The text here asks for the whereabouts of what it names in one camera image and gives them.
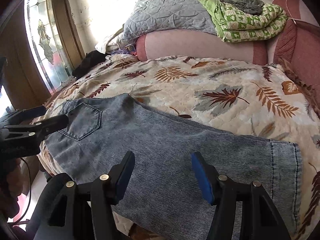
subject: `jeans back pocket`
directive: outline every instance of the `jeans back pocket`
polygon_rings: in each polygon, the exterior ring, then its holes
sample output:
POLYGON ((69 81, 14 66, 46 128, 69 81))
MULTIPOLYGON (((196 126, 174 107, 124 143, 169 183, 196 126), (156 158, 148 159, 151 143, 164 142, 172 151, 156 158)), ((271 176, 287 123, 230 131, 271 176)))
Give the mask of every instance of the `jeans back pocket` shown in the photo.
POLYGON ((69 118, 69 124, 59 132, 75 141, 80 141, 100 127, 101 114, 102 111, 94 106, 81 103, 65 113, 69 118))

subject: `gray quilted blanket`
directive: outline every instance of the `gray quilted blanket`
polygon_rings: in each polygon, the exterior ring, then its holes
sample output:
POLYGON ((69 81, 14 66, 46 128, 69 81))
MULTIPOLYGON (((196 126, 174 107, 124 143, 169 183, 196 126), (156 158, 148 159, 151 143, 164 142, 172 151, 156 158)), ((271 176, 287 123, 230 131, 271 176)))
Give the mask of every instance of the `gray quilted blanket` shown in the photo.
POLYGON ((198 0, 138 0, 124 24, 124 40, 168 29, 216 31, 211 16, 198 0))

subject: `black cable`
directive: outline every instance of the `black cable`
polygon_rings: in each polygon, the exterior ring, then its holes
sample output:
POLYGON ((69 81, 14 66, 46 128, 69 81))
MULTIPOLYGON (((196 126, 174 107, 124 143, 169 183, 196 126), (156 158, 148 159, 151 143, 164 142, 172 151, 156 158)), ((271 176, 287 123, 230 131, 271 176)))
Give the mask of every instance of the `black cable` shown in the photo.
POLYGON ((26 215, 26 213, 28 212, 28 209, 29 209, 29 206, 30 206, 30 203, 31 203, 31 174, 30 174, 30 169, 29 169, 29 165, 28 163, 23 159, 23 158, 20 158, 26 165, 27 165, 27 168, 28 168, 28 173, 29 173, 29 192, 30 192, 30 196, 29 196, 29 203, 28 203, 28 206, 27 206, 27 209, 26 211, 24 212, 24 214, 17 220, 15 221, 14 223, 12 223, 11 225, 14 226, 14 225, 17 225, 21 219, 24 218, 24 216, 26 215))

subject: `stained glass window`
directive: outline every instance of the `stained glass window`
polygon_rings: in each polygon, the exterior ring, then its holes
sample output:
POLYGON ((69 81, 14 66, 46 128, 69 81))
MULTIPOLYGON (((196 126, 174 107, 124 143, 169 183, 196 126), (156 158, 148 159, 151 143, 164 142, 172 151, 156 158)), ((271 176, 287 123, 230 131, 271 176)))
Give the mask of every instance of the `stained glass window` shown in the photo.
POLYGON ((53 94, 69 80, 72 70, 61 44, 51 0, 25 0, 25 23, 36 66, 53 94))

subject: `black clamp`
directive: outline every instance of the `black clamp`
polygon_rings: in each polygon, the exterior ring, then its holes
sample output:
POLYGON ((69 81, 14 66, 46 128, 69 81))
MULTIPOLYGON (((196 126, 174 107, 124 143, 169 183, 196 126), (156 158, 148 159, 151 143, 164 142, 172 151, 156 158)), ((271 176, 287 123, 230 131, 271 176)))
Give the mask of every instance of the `black clamp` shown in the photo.
POLYGON ((44 115, 44 106, 16 111, 0 118, 0 162, 14 158, 36 155, 45 137, 68 125, 66 115, 58 115, 35 124, 21 122, 44 115))
POLYGON ((207 240, 230 240, 236 202, 242 202, 240 240, 290 240, 277 208, 259 181, 234 182, 208 165, 199 152, 191 155, 192 168, 205 200, 217 205, 207 240))
POLYGON ((55 198, 52 211, 41 221, 34 240, 130 239, 117 230, 110 205, 123 199, 134 163, 134 154, 128 151, 120 164, 93 182, 67 182, 55 198))

